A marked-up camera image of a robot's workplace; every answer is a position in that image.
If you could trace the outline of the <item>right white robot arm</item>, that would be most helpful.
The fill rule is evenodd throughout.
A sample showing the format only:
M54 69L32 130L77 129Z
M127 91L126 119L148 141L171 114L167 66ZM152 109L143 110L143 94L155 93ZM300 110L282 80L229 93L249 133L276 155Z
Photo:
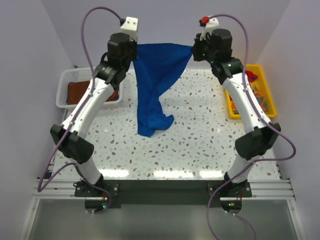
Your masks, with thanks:
M236 159L218 191L222 197L234 197L246 189L254 162L273 146L281 131L280 125L273 124L261 109L242 62L232 56L232 39L229 30L217 28L198 33L192 47L193 59L208 62L213 75L229 93L244 127L245 134L235 141Z

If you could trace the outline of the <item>brown towel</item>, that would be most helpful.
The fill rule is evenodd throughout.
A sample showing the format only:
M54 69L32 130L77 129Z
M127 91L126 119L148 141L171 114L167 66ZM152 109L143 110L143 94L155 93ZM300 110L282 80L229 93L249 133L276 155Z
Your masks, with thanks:
M93 81L81 81L69 83L67 88L67 103L69 105L82 104L83 98L86 99L90 94L90 98L86 102L88 105L100 106L103 102L115 101L118 99L119 88L113 89L104 80L95 79L94 88Z

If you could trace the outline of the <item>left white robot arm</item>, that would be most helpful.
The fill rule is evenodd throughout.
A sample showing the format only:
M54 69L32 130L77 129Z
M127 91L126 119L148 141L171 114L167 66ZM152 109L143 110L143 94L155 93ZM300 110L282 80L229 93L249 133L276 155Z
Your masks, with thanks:
M94 145L86 140L89 128L107 99L126 78L130 64L137 58L138 37L135 33L114 33L107 43L100 63L78 105L61 124L50 129L56 148L71 159L92 196L104 190L104 178L93 161Z

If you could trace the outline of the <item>blue towel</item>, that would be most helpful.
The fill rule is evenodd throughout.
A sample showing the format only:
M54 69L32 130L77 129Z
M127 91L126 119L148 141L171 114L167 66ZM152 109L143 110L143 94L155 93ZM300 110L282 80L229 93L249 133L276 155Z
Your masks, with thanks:
M137 133L151 137L165 131L174 122L166 115L160 96L169 90L184 72L192 56L192 47L174 43L148 43L137 46L133 61L137 84Z

